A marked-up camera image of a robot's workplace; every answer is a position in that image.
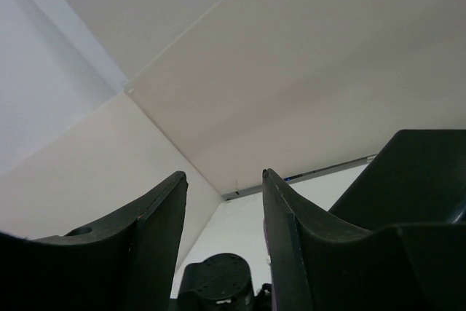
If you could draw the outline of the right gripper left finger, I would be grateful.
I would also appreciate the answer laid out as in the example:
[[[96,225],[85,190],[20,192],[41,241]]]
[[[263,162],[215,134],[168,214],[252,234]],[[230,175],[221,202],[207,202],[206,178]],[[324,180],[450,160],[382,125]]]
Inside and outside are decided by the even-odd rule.
[[[64,236],[1,235],[3,310],[167,310],[186,212],[177,171]]]

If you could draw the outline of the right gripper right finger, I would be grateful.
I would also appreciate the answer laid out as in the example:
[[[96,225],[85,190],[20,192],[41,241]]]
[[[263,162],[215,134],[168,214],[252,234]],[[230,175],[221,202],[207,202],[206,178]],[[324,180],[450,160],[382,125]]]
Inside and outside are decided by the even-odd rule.
[[[262,174],[278,310],[463,310],[465,225],[395,224],[370,231]]]

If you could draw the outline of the black drawer organizer box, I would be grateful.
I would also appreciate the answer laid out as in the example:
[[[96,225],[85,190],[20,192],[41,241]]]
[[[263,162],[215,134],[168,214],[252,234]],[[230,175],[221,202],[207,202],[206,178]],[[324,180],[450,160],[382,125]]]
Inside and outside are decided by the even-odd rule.
[[[371,231],[465,222],[465,131],[398,131],[329,211]]]

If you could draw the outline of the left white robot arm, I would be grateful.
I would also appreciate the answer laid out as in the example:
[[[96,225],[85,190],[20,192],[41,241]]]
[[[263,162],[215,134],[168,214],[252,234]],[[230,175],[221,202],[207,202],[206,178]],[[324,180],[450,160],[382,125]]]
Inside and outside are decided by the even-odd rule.
[[[272,285],[253,288],[250,266],[234,253],[219,253],[186,266],[169,310],[272,310]]]

